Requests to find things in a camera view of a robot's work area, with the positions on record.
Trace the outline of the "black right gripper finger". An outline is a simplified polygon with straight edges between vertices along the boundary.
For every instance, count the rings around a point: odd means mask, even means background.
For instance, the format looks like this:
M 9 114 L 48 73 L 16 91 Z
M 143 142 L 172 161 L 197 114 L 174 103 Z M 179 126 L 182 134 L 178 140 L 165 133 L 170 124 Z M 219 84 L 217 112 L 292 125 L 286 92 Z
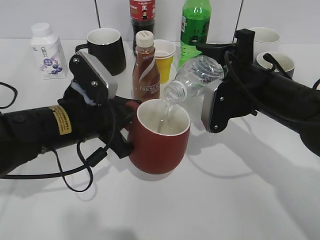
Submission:
M 115 96 L 110 101 L 115 111 L 115 119 L 118 125 L 128 125 L 136 115 L 136 110 L 130 104 L 137 104 L 139 106 L 142 103 L 140 100 L 120 96 Z
M 118 156 L 119 159 L 128 157 L 134 146 L 130 143 L 121 133 L 121 128 L 118 126 L 117 122 L 114 120 L 112 123 L 112 140 L 110 144 L 111 150 Z

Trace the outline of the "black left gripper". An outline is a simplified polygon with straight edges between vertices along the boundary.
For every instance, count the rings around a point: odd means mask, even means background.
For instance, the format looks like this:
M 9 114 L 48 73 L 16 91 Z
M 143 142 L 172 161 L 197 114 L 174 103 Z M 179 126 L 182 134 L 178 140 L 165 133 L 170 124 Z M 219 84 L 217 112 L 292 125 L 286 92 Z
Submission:
M 88 105 L 84 97 L 69 85 L 58 104 L 65 109 L 71 125 L 71 133 L 65 135 L 64 140 L 72 145 L 99 138 L 107 148 L 111 146 L 116 136 L 116 114 L 110 100 L 102 105 Z

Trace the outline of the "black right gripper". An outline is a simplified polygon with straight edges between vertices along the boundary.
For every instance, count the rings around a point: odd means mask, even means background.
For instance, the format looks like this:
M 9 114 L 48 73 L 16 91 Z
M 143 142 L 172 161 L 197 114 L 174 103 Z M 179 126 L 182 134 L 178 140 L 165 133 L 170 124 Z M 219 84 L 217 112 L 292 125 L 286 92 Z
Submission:
M 255 82 L 249 78 L 253 65 L 255 32 L 247 28 L 235 32 L 236 43 L 223 46 L 217 55 L 226 69 L 225 77 L 217 88 L 217 129 L 224 130 L 230 119 L 257 115 L 254 101 Z

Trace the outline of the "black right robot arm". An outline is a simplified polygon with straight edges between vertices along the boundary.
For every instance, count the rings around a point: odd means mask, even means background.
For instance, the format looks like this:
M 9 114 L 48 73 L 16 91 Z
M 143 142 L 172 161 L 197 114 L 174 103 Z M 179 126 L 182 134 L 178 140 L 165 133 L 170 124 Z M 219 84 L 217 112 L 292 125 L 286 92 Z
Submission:
M 294 81 L 270 53 L 262 67 L 254 63 L 253 30 L 235 32 L 236 42 L 201 43 L 200 55 L 188 60 L 166 86 L 172 103 L 203 94 L 201 120 L 210 133 L 220 133 L 230 119 L 264 115 L 298 133 L 314 154 L 320 153 L 320 92 Z

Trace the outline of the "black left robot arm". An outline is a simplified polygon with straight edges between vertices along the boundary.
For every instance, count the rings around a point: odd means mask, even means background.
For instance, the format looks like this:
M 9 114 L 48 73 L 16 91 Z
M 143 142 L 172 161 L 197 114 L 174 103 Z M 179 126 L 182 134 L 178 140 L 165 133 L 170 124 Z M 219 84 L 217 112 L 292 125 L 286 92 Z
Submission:
M 7 112 L 0 116 L 0 176 L 10 173 L 40 154 L 104 138 L 112 133 L 109 104 L 116 90 L 87 92 L 69 86 L 56 105 Z

